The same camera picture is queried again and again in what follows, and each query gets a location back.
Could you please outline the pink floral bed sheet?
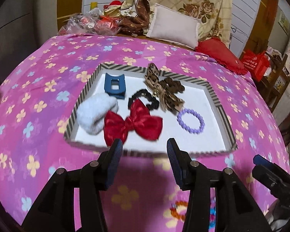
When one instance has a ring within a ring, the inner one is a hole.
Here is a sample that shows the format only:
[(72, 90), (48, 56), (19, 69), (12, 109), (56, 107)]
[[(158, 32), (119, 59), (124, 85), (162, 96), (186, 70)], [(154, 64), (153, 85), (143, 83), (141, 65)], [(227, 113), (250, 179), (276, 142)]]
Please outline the pink floral bed sheet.
[[(235, 133), (230, 155), (197, 159), (211, 169), (232, 168), (264, 214), (275, 198), (252, 178), (260, 154), (290, 173), (274, 117), (249, 74), (238, 76), (213, 59), (168, 44), (106, 36), (55, 36), (26, 57), (0, 86), (0, 200), (22, 224), (57, 168), (79, 169), (98, 153), (63, 139), (74, 104), (103, 62), (147, 67), (208, 81)], [(122, 157), (115, 182), (102, 192), (109, 231), (181, 231), (189, 192), (176, 185), (168, 159)]]

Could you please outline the red satin bow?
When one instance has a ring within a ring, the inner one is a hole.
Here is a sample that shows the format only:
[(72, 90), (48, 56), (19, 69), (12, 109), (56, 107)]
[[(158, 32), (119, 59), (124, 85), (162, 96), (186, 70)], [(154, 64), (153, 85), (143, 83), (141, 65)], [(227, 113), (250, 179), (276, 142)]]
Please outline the red satin bow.
[(130, 107), (130, 115), (123, 119), (115, 112), (108, 111), (104, 118), (104, 140), (109, 147), (115, 139), (126, 142), (129, 132), (135, 131), (145, 140), (156, 141), (162, 132), (163, 119), (150, 115), (150, 111), (141, 102), (135, 100)]

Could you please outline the floral cream quilt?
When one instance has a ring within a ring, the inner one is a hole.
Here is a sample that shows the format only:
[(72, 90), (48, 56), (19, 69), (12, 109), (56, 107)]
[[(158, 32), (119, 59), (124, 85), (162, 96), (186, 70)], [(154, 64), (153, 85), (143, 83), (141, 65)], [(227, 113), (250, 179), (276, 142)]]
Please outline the floral cream quilt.
[(200, 40), (217, 37), (229, 46), (232, 0), (125, 0), (120, 9), (121, 31), (128, 35), (146, 34), (155, 4), (198, 19)]

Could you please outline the wooden chair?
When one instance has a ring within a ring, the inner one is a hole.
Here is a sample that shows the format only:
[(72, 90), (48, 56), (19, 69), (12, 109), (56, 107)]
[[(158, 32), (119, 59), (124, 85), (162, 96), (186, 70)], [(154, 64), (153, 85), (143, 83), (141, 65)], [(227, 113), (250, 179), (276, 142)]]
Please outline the wooden chair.
[(285, 73), (288, 55), (285, 54), (283, 58), (280, 58), (279, 55), (270, 55), (267, 52), (265, 55), (269, 58), (271, 71), (267, 77), (263, 76), (256, 83), (256, 87), (269, 110), (273, 113), (290, 84), (290, 72)]

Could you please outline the clear plastic bag of items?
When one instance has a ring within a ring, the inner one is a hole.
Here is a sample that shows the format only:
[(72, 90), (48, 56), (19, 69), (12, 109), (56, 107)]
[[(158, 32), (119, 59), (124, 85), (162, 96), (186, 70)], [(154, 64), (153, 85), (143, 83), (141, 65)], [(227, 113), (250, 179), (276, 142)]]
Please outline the clear plastic bag of items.
[(81, 35), (92, 34), (100, 36), (114, 36), (119, 33), (120, 19), (109, 17), (99, 8), (94, 8), (89, 12), (75, 13), (70, 15), (69, 19), (58, 31), (58, 35)]

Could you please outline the white fluffy scrunchie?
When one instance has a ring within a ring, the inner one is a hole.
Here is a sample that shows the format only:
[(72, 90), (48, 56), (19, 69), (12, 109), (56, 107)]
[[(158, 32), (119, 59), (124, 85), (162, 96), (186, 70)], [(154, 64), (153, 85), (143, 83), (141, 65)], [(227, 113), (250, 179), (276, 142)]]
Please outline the white fluffy scrunchie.
[(118, 100), (107, 93), (98, 93), (82, 102), (77, 111), (77, 122), (90, 135), (99, 134), (104, 128), (106, 114), (117, 113)]

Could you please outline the striped shallow box tray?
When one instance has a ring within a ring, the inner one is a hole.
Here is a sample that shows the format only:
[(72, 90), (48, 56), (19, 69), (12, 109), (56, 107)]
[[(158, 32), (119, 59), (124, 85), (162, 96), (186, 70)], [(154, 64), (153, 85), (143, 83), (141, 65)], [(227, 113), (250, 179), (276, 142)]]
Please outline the striped shallow box tray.
[[(74, 147), (90, 149), (96, 152), (105, 151), (107, 146), (104, 133), (97, 135), (88, 134), (77, 122), (77, 109), (79, 105), (92, 95), (103, 93), (106, 74), (118, 77), (124, 75), (126, 82), (126, 98), (118, 100), (117, 114), (126, 118), (128, 98), (136, 91), (146, 88), (144, 76), (145, 67), (125, 66), (119, 64), (101, 63), (93, 72), (76, 100), (69, 117), (64, 139)], [(183, 93), (177, 96), (184, 100), (184, 108), (197, 112), (204, 120), (205, 127), (200, 134), (192, 134), (183, 129), (177, 122), (176, 114), (170, 111), (157, 109), (151, 111), (151, 115), (160, 116), (163, 119), (163, 129), (157, 141), (144, 140), (134, 131), (130, 132), (124, 144), (124, 155), (130, 157), (166, 157), (166, 142), (174, 138), (178, 146), (191, 156), (212, 156), (232, 152), (237, 149), (235, 135), (231, 124), (211, 84), (198, 78), (189, 77), (172, 72), (159, 72), (159, 79), (172, 78), (180, 81), (185, 87)]]

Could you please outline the blue plastic hair claw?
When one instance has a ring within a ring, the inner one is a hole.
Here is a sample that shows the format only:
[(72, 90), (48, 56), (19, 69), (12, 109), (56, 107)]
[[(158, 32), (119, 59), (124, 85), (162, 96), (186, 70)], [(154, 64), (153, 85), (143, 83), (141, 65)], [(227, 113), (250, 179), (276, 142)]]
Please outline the blue plastic hair claw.
[(104, 90), (109, 96), (124, 100), (126, 96), (125, 75), (109, 75), (105, 74)]

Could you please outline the santa plush toy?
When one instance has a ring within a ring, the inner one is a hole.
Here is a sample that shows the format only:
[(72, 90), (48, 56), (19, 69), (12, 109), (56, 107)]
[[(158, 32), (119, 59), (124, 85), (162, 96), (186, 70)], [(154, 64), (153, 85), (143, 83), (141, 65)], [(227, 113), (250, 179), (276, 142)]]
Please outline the santa plush toy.
[(104, 5), (104, 16), (108, 17), (120, 17), (121, 16), (121, 1), (114, 0), (111, 3)]

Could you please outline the grey refrigerator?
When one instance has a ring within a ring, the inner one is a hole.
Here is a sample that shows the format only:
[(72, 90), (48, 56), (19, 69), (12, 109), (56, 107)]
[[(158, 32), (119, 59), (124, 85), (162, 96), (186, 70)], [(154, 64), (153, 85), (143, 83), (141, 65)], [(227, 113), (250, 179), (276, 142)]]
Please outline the grey refrigerator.
[(33, 0), (5, 0), (0, 6), (0, 83), (36, 49)]

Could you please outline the red cushion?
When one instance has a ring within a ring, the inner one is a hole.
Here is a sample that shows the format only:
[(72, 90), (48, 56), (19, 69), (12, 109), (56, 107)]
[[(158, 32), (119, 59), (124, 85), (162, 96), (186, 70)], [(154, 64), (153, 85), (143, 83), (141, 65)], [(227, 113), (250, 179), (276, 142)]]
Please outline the red cushion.
[(226, 47), (219, 38), (210, 38), (198, 43), (196, 52), (204, 53), (215, 59), (221, 66), (237, 75), (247, 74), (244, 64)]

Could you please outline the beige small pillow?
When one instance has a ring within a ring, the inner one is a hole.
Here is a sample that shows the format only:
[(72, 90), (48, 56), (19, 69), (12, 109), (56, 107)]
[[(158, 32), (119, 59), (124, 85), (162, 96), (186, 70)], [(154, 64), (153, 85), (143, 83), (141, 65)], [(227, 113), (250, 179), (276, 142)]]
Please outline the beige small pillow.
[(199, 25), (196, 18), (156, 3), (146, 37), (195, 49), (199, 43)]

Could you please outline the black scrunchie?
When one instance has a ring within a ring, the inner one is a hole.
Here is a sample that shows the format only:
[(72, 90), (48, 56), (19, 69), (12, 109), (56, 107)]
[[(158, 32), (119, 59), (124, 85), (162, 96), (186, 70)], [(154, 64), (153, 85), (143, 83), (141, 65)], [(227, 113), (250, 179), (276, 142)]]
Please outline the black scrunchie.
[(157, 110), (160, 106), (159, 100), (154, 97), (147, 89), (140, 89), (128, 99), (128, 109), (131, 109), (133, 103), (136, 100), (142, 99), (145, 99), (145, 106), (149, 111)]

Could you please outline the red gift bag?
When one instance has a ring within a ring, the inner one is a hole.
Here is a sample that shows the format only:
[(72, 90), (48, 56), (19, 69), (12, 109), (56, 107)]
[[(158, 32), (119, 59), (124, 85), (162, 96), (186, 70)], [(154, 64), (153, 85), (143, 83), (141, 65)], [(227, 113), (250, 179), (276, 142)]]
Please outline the red gift bag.
[(266, 70), (270, 67), (270, 61), (265, 51), (255, 54), (251, 50), (246, 50), (241, 58), (241, 62), (257, 82), (261, 81)]

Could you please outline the leopard print bow scrunchie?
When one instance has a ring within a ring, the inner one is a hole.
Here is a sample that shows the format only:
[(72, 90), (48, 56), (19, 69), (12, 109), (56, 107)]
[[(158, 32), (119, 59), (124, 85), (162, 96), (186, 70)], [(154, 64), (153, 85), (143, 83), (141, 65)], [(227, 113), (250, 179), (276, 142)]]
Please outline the leopard print bow scrunchie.
[(153, 95), (159, 98), (160, 107), (165, 111), (180, 112), (185, 101), (176, 96), (176, 93), (183, 93), (185, 87), (180, 81), (172, 78), (159, 79), (159, 70), (154, 63), (149, 63), (144, 76), (145, 84), (152, 91)]

